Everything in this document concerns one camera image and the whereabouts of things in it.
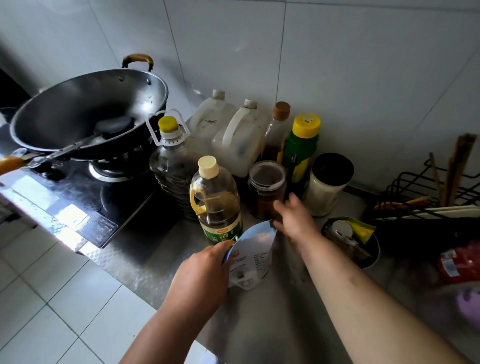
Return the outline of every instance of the wok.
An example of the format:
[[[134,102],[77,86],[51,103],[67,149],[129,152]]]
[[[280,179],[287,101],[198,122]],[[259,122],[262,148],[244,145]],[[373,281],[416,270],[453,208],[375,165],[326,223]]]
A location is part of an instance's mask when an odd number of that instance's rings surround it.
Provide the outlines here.
[[[148,72],[128,69],[136,61],[147,62]],[[84,74],[41,92],[14,115],[13,140],[29,151],[49,154],[92,135],[98,121],[131,116],[130,129],[112,138],[99,135],[67,156],[108,159],[136,148],[150,137],[145,120],[167,104],[167,84],[150,72],[153,65],[150,56],[131,54],[121,69]]]

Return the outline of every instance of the white cap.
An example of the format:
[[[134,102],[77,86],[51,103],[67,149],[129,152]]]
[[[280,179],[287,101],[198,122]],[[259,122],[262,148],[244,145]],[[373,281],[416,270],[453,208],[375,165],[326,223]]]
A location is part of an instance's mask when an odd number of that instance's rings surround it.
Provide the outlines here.
[[[207,180],[218,176],[218,164],[215,157],[205,156],[198,160],[198,173]]]
[[[215,100],[225,100],[225,91],[213,90],[212,97]]]
[[[252,100],[248,100],[246,98],[245,101],[243,102],[243,107],[248,108],[248,109],[256,109],[257,108],[257,102],[252,101]]]

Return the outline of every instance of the countertop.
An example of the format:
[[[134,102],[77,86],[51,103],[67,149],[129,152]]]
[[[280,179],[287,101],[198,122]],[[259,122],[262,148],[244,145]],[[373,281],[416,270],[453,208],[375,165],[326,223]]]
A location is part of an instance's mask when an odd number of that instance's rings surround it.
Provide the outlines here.
[[[0,192],[155,309],[161,306],[182,261],[209,244],[197,222],[168,209],[170,201],[161,191],[104,249],[85,241],[15,191],[0,187]],[[343,192],[330,216],[359,218],[364,208],[361,198]],[[245,206],[242,218],[244,230],[260,222]],[[320,218],[316,223],[321,227],[325,221]],[[412,283],[418,267],[381,255],[365,272],[468,357],[480,359],[476,331],[458,317],[448,323],[439,323],[438,316],[429,317],[440,304],[447,312],[453,311],[451,294],[419,289]],[[281,234],[264,281],[251,291],[230,288],[197,340],[228,364],[351,363],[305,265]]]

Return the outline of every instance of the packet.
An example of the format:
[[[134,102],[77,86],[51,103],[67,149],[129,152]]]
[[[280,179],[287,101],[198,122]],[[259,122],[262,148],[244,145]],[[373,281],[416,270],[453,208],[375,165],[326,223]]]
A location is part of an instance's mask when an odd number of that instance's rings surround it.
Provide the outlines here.
[[[229,287],[251,290],[262,281],[272,264],[272,247],[276,236],[273,220],[253,225],[229,250],[224,262],[232,256]]]

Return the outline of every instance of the wok rim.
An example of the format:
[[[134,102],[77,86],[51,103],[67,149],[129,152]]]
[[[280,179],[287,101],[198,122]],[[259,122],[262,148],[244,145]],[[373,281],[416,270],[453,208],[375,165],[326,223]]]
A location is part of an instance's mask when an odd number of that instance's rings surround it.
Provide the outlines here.
[[[88,75],[91,75],[91,74],[96,74],[96,73],[102,73],[102,72],[106,72],[106,71],[119,71],[119,70],[122,70],[122,71],[126,71],[126,72],[140,72],[140,73],[145,73],[145,74],[148,74],[150,76],[153,76],[155,78],[157,78],[161,83],[162,85],[165,87],[165,97],[164,99],[162,100],[162,103],[160,104],[160,107],[155,111],[155,112],[159,112],[165,105],[166,105],[166,102],[167,102],[167,99],[168,99],[168,86],[167,86],[167,83],[165,82],[165,80],[163,78],[161,78],[160,76],[157,76],[156,74],[154,73],[151,73],[151,72],[148,72],[148,71],[141,71],[141,70],[135,70],[135,69],[131,69],[131,68],[112,68],[112,69],[108,69],[108,70],[102,70],[102,71],[95,71],[95,72],[90,72],[90,73],[85,73],[85,74],[81,74],[79,76],[76,76],[76,77],[73,77],[73,78],[69,78],[68,80],[65,80],[65,81],[62,81],[58,84],[55,84],[47,89],[45,89],[44,91],[42,92],[39,92],[38,94],[36,94],[35,96],[33,96],[32,98],[30,98],[27,102],[25,102],[22,106],[20,106],[20,108],[17,110],[17,112],[15,113],[15,115],[13,116],[12,118],[12,121],[10,122],[10,136],[12,137],[13,141],[19,145],[21,145],[22,147],[24,148],[27,148],[28,150],[32,150],[32,151],[35,151],[35,152],[42,152],[42,153],[53,153],[53,152],[57,152],[59,150],[61,150],[62,148],[58,148],[58,149],[45,149],[45,148],[38,148],[38,147],[34,147],[34,146],[31,146],[25,142],[23,142],[18,136],[17,136],[17,133],[15,131],[15,125],[16,125],[16,122],[17,122],[17,116],[22,112],[22,110],[24,108],[27,107],[28,104],[30,104],[30,102],[32,102],[32,100],[34,98],[36,98],[38,95],[41,95],[42,93],[58,86],[58,85],[61,85],[61,84],[64,84],[66,82],[69,82],[71,80],[75,80],[77,78],[81,78],[81,77],[84,77],[84,76],[88,76]],[[146,120],[143,120],[140,124],[138,124],[137,126],[135,126],[134,128],[128,130],[127,132],[125,133],[122,133],[120,135],[117,135],[111,139],[108,139],[102,143],[98,143],[98,144],[93,144],[91,146],[81,146],[80,148],[76,149],[75,151],[78,152],[79,150],[87,150],[88,148],[92,148],[92,147],[96,147],[96,146],[102,146],[102,145],[105,145],[107,144],[108,142],[110,141],[113,141],[113,140],[118,140],[120,139],[121,137],[124,137],[126,135],[128,135],[129,133],[139,129],[140,127],[144,126],[145,125],[145,122]]]

